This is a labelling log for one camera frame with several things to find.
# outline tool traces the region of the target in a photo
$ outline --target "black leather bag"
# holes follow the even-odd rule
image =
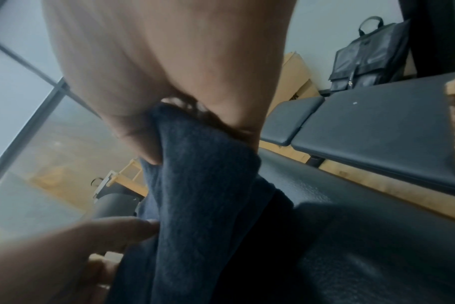
[[[377,20],[377,30],[366,34],[361,28]],[[368,87],[399,80],[409,52],[410,21],[384,25],[381,17],[370,17],[359,27],[359,38],[336,53],[329,80],[331,92]]]

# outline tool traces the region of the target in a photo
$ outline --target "black cushion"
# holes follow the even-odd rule
[[[301,125],[323,103],[324,97],[311,97],[279,104],[266,118],[261,139],[280,146],[288,146]]]
[[[263,276],[278,263],[283,271],[254,302],[455,303],[455,221],[270,151],[259,154],[260,175],[295,208],[279,212],[273,225],[282,237],[274,232],[257,258],[265,259]],[[270,256],[277,244],[282,252]]]
[[[291,144],[299,151],[455,195],[446,74],[334,94]]]

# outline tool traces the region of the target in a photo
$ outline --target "bag handle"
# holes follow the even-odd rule
[[[367,18],[366,20],[364,20],[364,21],[361,23],[361,25],[359,26],[359,36],[360,36],[360,37],[366,35],[366,33],[365,33],[363,30],[361,30],[361,28],[362,28],[363,25],[364,25],[366,22],[368,22],[369,20],[377,20],[377,21],[379,21],[379,24],[377,25],[377,28],[378,28],[378,29],[384,26],[384,20],[383,20],[381,17],[378,17],[378,16],[369,17],[369,18]]]

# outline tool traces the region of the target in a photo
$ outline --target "navy blue cloth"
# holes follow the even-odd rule
[[[292,203],[258,175],[261,161],[244,143],[170,105],[150,115],[163,164],[142,162],[149,195],[138,215],[158,217],[160,232],[126,252],[107,303],[235,301],[251,275],[267,273],[262,255],[275,261],[273,238],[289,241],[276,220]]]

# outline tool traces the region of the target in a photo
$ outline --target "person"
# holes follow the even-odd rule
[[[44,0],[71,90],[151,164],[145,113],[163,99],[204,109],[257,150],[296,0]],[[0,247],[0,303],[102,303],[116,265],[88,261],[156,234],[135,218],[86,221]]]

